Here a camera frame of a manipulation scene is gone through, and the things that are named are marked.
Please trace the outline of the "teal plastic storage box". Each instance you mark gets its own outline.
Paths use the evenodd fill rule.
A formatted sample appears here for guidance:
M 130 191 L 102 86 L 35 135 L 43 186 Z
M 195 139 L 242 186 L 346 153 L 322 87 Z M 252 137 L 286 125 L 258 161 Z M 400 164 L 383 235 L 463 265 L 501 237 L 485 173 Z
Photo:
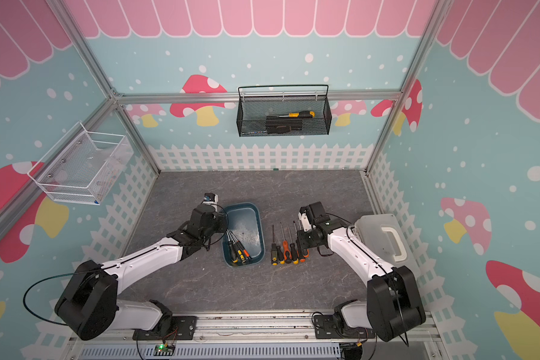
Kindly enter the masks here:
M 240 241 L 249 253 L 250 259 L 242 262 L 233 261 L 230 253 L 228 235 L 222 238 L 223 258 L 225 263 L 234 268 L 260 263 L 265 256 L 265 242 L 258 208 L 251 202 L 243 202 L 226 207 L 228 230 L 233 240 Z

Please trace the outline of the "black red screwdriver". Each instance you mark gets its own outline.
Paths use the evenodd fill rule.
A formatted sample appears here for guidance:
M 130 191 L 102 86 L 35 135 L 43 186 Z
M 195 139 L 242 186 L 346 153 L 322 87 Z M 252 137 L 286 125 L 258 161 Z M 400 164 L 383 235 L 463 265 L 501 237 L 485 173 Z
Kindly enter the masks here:
M 283 247 L 284 262 L 286 264 L 290 264 L 293 261 L 293 258 L 292 258 L 292 255 L 290 253 L 290 245 L 289 245 L 289 243 L 288 243 L 288 241 L 286 239 L 286 235 L 285 235 L 284 227 L 283 227 L 282 223 L 280 223 L 280 231 L 281 231 L 282 237 L 283 237 L 282 247 Z

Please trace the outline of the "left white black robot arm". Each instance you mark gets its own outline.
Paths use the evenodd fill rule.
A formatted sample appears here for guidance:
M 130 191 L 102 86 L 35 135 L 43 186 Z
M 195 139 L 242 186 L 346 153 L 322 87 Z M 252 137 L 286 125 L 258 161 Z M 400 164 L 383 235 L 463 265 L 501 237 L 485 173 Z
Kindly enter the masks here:
M 150 274 L 209 249 L 211 237 L 225 234 L 225 209 L 214 193 L 204 198 L 186 221 L 161 240 L 129 255 L 98 263 L 88 260 L 71 273 L 55 304 L 57 325 L 89 341 L 108 330 L 133 329 L 143 336 L 167 339 L 176 332 L 172 311 L 156 300 L 124 301 L 119 295 Z

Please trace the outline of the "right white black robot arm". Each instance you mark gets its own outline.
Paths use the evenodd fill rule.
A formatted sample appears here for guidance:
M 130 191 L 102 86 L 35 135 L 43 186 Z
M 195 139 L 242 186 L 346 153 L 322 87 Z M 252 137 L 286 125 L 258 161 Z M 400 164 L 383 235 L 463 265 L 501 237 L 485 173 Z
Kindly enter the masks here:
M 328 214 L 321 202 L 300 208 L 297 238 L 303 249 L 327 247 L 358 275 L 367 288 L 364 301 L 334 310 L 340 331 L 369 329 L 381 341 L 400 338 L 426 321 L 417 278 L 421 271 L 393 214 L 372 214 L 355 223 Z

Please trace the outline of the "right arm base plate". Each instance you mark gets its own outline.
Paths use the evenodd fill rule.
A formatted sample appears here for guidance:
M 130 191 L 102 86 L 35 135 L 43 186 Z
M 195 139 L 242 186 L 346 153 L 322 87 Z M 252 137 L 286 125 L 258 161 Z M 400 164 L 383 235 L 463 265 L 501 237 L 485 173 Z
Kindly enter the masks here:
M 367 341 L 375 338 L 369 328 L 350 328 L 339 314 L 312 313 L 311 322 L 317 339 L 357 339 Z

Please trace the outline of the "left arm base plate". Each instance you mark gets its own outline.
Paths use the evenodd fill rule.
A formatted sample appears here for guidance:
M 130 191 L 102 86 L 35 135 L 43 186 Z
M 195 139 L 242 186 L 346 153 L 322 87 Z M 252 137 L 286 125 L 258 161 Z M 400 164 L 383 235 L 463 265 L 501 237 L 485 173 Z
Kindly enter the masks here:
M 135 341 L 190 341 L 197 328 L 197 316 L 164 316 L 151 330 L 136 329 Z

